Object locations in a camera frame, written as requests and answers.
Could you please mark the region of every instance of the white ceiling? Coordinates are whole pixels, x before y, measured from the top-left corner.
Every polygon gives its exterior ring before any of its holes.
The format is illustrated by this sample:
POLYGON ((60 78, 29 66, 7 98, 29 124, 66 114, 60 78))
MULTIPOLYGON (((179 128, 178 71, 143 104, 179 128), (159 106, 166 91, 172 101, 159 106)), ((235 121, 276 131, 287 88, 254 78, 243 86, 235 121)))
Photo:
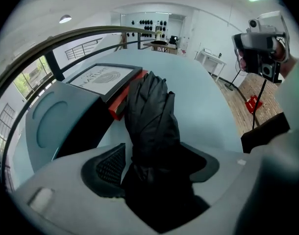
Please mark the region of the white ceiling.
MULTIPOLYGON (((22 0, 0 34, 0 61, 5 65, 9 64, 16 55, 49 36, 86 27, 88 18, 98 18, 99 13, 103 15, 120 6, 143 2, 173 2, 193 6, 197 1, 199 0, 22 0), (59 24, 59 19, 64 14, 71 15, 73 19, 59 24)), ((251 4, 246 0, 216 1, 227 6, 234 4, 240 10, 252 10, 251 4)))

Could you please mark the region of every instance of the light blue table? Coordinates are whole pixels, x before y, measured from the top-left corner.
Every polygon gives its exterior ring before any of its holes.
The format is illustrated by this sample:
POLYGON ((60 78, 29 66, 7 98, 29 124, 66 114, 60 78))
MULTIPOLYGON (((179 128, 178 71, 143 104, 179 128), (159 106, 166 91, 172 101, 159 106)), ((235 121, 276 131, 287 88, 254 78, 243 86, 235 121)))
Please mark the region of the light blue table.
MULTIPOLYGON (((195 60, 149 50, 124 49, 99 59, 91 57, 71 76, 94 63, 141 66, 167 79, 175 93, 174 115, 181 141, 234 152, 243 152, 231 110, 207 70, 195 60)), ((99 146, 125 142, 131 147, 124 119, 114 121, 99 146)))

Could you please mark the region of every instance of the metal handrail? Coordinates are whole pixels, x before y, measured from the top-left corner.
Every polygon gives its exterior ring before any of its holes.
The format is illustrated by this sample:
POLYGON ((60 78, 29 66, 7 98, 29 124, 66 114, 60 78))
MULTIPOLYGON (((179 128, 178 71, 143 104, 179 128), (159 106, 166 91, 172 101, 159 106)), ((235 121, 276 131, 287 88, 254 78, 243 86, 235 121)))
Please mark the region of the metal handrail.
MULTIPOLYGON (((77 29, 72 30, 69 32, 62 33, 60 35, 57 35, 55 37, 50 37, 47 40, 39 43, 38 45, 32 47, 27 52, 23 53, 20 57, 18 57, 12 64, 10 64, 7 69, 1 74, 0 76, 0 98, 2 97, 4 91, 8 88, 8 86, 13 82, 13 80, 32 62, 34 62, 37 58, 41 57, 42 55, 46 54, 47 52, 53 50, 54 48, 57 48, 61 45, 64 45, 68 42, 87 37, 92 35, 99 35, 99 34, 105 34, 105 33, 117 33, 117 32, 137 32, 138 33, 138 40, 128 43, 122 43, 118 45, 113 45, 110 47, 106 47, 94 52, 89 53, 88 55, 81 57, 77 59, 76 61, 72 62, 71 64, 67 65, 63 69, 61 69, 62 72, 70 69, 75 64, 94 56, 98 53, 101 53, 103 51, 106 51, 108 49, 116 48, 123 45, 129 45, 133 43, 138 43, 138 47, 141 42, 144 41, 151 41, 153 39, 148 40, 140 40, 140 33, 151 33, 154 34, 154 32, 150 32, 148 30, 133 28, 133 27, 123 27, 123 26, 97 26, 97 27, 89 27, 89 28, 83 28, 83 29, 77 29)), ((7 159, 7 153, 8 148, 10 145, 10 141, 14 135, 14 132, 21 121, 23 115, 27 111, 27 109, 30 107, 33 100, 38 96, 38 94, 54 79, 54 76, 51 76, 48 78, 28 99, 26 104, 23 106, 19 114, 17 115, 16 119, 13 122, 13 125, 10 129, 10 132, 8 134, 8 138, 6 140, 3 155, 2 155, 2 162, 1 162, 1 182, 5 186, 5 165, 6 165, 6 159, 7 159)))

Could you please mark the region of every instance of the framed picture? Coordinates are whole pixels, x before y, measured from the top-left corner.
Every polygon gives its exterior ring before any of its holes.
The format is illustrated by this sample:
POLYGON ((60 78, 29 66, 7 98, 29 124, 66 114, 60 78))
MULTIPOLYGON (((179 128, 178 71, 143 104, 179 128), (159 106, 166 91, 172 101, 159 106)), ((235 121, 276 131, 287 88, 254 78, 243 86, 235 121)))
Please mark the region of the framed picture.
POLYGON ((138 66, 96 63, 67 83, 96 93, 105 103, 111 103, 142 69, 138 66))

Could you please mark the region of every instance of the wooden floor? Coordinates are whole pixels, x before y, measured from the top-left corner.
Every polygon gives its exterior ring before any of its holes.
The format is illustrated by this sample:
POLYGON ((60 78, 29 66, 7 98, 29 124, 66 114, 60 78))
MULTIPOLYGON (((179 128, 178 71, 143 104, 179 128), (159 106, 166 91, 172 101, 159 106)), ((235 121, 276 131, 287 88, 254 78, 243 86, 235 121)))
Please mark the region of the wooden floor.
MULTIPOLYGON (((263 81, 264 79, 258 75, 248 74, 239 89, 244 97, 249 99, 249 97, 253 94, 258 96, 263 81)), ((253 115, 247 110, 245 101, 240 93, 236 89, 230 91, 224 84, 225 82, 220 79, 217 81, 217 86, 221 90, 232 111, 233 117, 238 127, 239 135, 242 136, 245 132, 248 132, 252 129, 253 115)), ((274 98, 276 89, 277 85, 267 81, 260 100, 263 102, 263 105, 256 111, 255 114, 259 124, 264 123, 271 117, 282 112, 274 98)))

